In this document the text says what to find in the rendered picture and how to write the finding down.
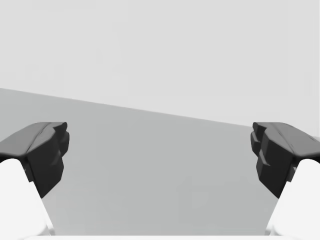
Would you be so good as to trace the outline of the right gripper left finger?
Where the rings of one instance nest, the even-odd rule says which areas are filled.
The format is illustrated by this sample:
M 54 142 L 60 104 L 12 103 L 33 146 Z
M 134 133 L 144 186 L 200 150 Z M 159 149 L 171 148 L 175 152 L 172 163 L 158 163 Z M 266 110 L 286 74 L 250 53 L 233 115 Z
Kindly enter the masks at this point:
M 0 141 L 0 236 L 54 236 L 42 199 L 60 182 L 66 122 L 36 122 Z

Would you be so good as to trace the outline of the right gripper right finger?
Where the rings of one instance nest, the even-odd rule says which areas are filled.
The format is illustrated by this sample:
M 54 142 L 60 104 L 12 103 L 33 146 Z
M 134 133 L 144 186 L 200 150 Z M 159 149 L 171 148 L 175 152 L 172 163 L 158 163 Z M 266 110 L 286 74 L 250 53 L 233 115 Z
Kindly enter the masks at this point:
M 267 236 L 320 236 L 320 141 L 282 122 L 254 122 L 259 181 L 278 199 Z

